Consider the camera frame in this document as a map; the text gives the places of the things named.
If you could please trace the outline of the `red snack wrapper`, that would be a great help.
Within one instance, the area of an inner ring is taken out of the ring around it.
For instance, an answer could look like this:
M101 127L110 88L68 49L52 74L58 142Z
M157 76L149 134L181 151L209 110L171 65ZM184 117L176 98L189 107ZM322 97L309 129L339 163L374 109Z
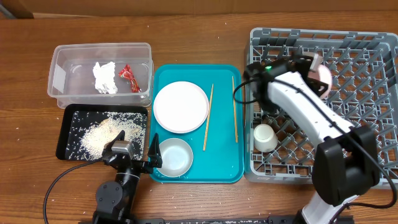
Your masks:
M132 93L141 92L141 88L139 87L138 82L132 72L132 69L128 64L126 64L126 66L118 73L118 75L120 78L124 78L129 82Z

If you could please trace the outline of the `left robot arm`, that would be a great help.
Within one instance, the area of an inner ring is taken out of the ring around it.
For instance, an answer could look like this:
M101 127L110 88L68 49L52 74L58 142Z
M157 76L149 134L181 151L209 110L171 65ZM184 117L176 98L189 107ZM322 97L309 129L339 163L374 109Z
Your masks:
M116 170L114 181L101 184L96 191L96 211L92 223L135 223L131 207L141 174L151 174L162 167L159 135L150 144L149 161L134 159L134 146L121 131L104 147L101 160Z

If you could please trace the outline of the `grey metal bowl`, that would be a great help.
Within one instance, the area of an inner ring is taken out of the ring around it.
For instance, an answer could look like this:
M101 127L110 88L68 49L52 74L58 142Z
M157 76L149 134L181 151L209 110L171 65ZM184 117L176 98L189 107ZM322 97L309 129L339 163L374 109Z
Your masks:
M166 177L180 177L193 164L193 151L188 143L179 138L166 139L160 143L162 167L157 170Z

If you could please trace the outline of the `white cup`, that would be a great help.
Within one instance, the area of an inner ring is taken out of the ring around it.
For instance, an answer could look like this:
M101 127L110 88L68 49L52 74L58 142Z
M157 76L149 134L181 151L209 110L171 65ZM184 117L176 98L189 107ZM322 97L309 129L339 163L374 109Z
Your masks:
M254 128L254 147L261 152L271 152L277 147L277 136L268 124L259 124Z

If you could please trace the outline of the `rice and food leftovers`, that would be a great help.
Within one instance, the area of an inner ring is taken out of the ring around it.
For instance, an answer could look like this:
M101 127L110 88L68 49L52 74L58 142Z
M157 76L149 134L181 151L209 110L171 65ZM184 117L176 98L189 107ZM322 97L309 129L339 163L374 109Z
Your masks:
M121 132L133 144L133 159L144 155L147 116L142 113L76 111L68 131L65 158L92 161L102 156L103 149Z

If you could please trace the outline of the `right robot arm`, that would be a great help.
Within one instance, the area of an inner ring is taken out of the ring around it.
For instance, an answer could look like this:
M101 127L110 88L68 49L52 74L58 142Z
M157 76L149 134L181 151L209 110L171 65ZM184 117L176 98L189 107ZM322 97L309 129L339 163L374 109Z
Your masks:
M380 179L373 130L357 128L336 114L320 99L327 83L309 78L310 72L320 71L321 63L321 56L305 52L270 63L253 62L243 73L254 101L264 110L286 112L316 150L312 171L316 192L298 213L297 223L334 223Z

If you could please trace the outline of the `white napkin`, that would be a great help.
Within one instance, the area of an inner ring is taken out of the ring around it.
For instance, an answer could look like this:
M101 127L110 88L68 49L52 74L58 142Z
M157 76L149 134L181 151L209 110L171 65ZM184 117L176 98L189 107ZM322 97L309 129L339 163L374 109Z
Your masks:
M116 94L118 88L115 84L115 66L114 62L109 62L100 66L98 62L93 67L95 77L95 88L101 94Z

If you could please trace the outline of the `wooden chopstick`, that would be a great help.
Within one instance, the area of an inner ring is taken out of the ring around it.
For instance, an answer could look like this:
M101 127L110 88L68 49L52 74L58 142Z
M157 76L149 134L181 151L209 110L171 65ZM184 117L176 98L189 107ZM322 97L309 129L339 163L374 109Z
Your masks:
M236 120L236 102L234 100L234 90L235 90L235 85L234 85L234 76L231 78L232 81L232 91L233 91L233 113L234 113L234 136L235 136L235 142L238 143L238 128L237 128L237 120Z
M203 143L203 151L206 151L206 144L207 144L207 140L208 140L208 130L209 130L209 125L210 125L211 107L212 107L212 101L213 101L213 91L214 91L214 83L211 86L211 94L210 94L210 100L209 100L208 116L206 119L206 129L205 129L205 137L204 137L204 143Z

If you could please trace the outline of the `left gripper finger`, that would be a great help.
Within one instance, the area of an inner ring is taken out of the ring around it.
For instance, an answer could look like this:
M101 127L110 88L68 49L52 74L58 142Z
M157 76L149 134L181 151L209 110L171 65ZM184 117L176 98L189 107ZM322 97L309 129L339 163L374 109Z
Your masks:
M155 133L148 151L149 164L151 167L162 167L162 156L160 153L159 135Z
M123 141L124 137L125 137L125 131L122 130L112 141L105 144L104 151L110 151L114 143L116 141Z

